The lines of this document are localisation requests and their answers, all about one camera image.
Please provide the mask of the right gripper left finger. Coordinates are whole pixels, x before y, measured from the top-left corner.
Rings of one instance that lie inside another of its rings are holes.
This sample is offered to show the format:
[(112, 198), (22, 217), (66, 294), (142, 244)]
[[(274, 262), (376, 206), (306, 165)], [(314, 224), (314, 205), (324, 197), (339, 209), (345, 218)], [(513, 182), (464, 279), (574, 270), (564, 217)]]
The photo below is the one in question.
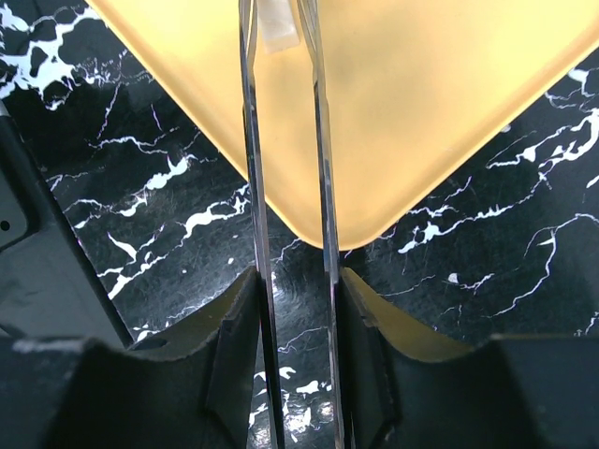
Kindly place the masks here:
[(259, 313), (257, 272), (131, 349), (89, 341), (45, 448), (243, 448)]

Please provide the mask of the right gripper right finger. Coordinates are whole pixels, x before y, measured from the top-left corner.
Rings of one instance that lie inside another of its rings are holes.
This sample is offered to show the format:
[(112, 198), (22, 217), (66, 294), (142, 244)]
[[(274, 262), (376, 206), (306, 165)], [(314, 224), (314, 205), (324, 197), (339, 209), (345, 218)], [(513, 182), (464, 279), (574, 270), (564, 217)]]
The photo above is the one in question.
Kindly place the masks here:
[(344, 268), (342, 405), (351, 448), (594, 448), (598, 340), (433, 330)]

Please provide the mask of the white rectangular chocolate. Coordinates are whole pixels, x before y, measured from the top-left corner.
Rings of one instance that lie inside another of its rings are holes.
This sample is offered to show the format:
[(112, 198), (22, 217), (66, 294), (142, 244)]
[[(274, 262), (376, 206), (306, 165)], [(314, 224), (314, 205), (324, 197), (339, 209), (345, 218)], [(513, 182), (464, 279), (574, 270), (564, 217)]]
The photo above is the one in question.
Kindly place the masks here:
[(300, 43), (289, 0), (259, 0), (257, 13), (266, 52), (285, 51)]

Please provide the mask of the metal tongs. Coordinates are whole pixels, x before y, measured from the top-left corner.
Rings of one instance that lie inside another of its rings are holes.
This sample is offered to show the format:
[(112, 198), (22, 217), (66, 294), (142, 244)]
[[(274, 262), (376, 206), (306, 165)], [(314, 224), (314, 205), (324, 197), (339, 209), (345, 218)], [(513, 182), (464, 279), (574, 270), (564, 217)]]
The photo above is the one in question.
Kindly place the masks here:
[(334, 443), (346, 442), (339, 377), (336, 299), (340, 280), (333, 157), (322, 1), (290, 1), (299, 44), (268, 53), (260, 33), (258, 1), (240, 1), (239, 49), (243, 133), (251, 193), (261, 335), (274, 448), (285, 445), (275, 301), (267, 211), (301, 239), (324, 250), (328, 282), (329, 368)]

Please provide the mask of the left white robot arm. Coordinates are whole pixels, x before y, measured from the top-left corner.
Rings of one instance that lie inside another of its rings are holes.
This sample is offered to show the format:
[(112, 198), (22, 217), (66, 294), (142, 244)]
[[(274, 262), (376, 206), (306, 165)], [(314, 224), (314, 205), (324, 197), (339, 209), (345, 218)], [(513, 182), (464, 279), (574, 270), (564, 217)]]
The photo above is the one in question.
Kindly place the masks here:
[(7, 109), (1, 110), (1, 334), (132, 343)]

